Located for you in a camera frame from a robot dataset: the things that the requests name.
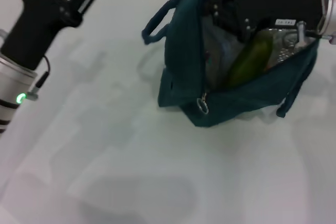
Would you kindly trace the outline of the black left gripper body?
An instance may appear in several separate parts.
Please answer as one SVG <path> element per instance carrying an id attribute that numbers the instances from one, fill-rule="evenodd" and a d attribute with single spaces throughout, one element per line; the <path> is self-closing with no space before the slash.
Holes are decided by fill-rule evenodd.
<path id="1" fill-rule="evenodd" d="M 23 11 L 5 39 L 1 53 L 35 70 L 60 30 L 78 27 L 80 14 L 68 0 L 22 0 Z"/>

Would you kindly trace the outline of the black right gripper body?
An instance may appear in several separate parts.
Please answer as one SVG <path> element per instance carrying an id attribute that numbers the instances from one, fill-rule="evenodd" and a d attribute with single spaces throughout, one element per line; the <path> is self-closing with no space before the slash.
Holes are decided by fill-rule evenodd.
<path id="1" fill-rule="evenodd" d="M 243 41 L 266 28 L 295 29 L 300 21 L 316 31 L 323 16 L 322 0 L 235 0 L 235 12 Z"/>

